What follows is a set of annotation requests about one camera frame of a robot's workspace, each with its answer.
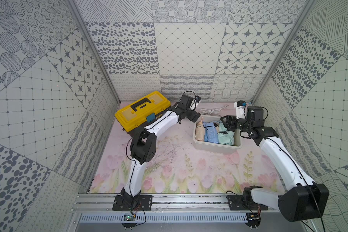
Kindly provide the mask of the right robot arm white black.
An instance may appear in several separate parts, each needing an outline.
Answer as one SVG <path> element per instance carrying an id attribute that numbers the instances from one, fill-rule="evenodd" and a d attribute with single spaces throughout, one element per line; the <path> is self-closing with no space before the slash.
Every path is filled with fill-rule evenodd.
<path id="1" fill-rule="evenodd" d="M 224 116 L 220 120 L 231 131 L 247 133 L 269 157 L 287 189 L 283 195 L 278 195 L 259 186 L 247 187 L 243 191 L 247 202 L 278 210 L 290 222 L 323 216 L 329 197 L 328 188 L 316 183 L 290 155 L 278 133 L 272 127 L 265 126 L 262 107 L 248 107 L 243 118 Z"/>

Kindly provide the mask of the white plastic storage box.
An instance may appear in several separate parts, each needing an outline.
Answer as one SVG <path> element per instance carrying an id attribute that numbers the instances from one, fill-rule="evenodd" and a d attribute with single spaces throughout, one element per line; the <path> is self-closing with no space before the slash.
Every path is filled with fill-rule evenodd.
<path id="1" fill-rule="evenodd" d="M 201 115 L 193 129 L 195 149 L 231 154 L 242 147 L 239 134 L 226 129 L 220 116 Z"/>

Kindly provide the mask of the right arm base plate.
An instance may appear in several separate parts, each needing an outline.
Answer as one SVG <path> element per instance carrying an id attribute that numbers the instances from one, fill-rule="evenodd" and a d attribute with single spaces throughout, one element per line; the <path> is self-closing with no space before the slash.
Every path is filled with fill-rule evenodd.
<path id="1" fill-rule="evenodd" d="M 249 211 L 267 211 L 268 207 L 260 205 L 254 202 L 244 200 L 242 195 L 227 195 L 228 205 L 230 210 L 240 211 L 240 210 L 249 210 Z"/>

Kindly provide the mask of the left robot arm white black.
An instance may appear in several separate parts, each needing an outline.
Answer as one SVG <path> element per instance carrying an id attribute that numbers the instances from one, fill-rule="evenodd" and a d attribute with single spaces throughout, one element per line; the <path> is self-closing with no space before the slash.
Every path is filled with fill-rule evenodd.
<path id="1" fill-rule="evenodd" d="M 177 103 L 165 110 L 165 114 L 146 127 L 139 126 L 137 133 L 131 137 L 131 153 L 128 158 L 132 161 L 132 168 L 128 182 L 120 193 L 123 201 L 131 209 L 140 204 L 139 198 L 144 171 L 147 163 L 156 154 L 157 138 L 185 118 L 195 122 L 200 117 L 200 114 L 195 111 L 200 101 L 201 97 L 199 96 L 192 98 L 183 94 Z"/>

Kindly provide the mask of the periwinkle blue umbrella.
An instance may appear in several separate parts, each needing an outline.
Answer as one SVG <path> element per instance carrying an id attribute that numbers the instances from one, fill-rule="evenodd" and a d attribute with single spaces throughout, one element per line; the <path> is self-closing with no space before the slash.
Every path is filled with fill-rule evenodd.
<path id="1" fill-rule="evenodd" d="M 219 124 L 216 121 L 208 123 L 204 122 L 204 127 L 206 129 L 205 142 L 218 144 L 218 126 Z"/>

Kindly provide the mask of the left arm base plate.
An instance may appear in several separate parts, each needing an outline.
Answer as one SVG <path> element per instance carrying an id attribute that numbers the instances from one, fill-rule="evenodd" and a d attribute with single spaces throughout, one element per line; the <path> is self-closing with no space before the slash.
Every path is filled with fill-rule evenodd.
<path id="1" fill-rule="evenodd" d="M 114 199 L 113 211 L 150 211 L 152 208 L 152 195 L 139 195 L 131 197 L 130 195 L 118 194 Z"/>

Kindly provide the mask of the mint green umbrella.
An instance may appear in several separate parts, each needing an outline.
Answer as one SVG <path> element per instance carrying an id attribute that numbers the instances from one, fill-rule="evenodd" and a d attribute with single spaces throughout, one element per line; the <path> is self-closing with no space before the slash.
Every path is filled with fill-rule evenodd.
<path id="1" fill-rule="evenodd" d="M 221 145 L 227 145 L 227 146 L 233 146 L 235 139 L 234 139 L 234 132 L 227 130 L 227 128 L 223 125 L 221 122 L 219 124 L 219 132 L 218 132 L 218 143 Z"/>

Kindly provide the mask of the beige umbrella black stripes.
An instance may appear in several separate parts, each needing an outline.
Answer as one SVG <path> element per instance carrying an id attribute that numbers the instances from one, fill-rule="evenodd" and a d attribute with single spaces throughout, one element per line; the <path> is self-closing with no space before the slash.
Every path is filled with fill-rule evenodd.
<path id="1" fill-rule="evenodd" d="M 204 127 L 203 121 L 200 120 L 196 124 L 196 128 L 195 128 L 195 140 L 197 140 L 197 141 L 204 141 L 205 140 L 205 134 L 206 134 L 206 129 Z"/>

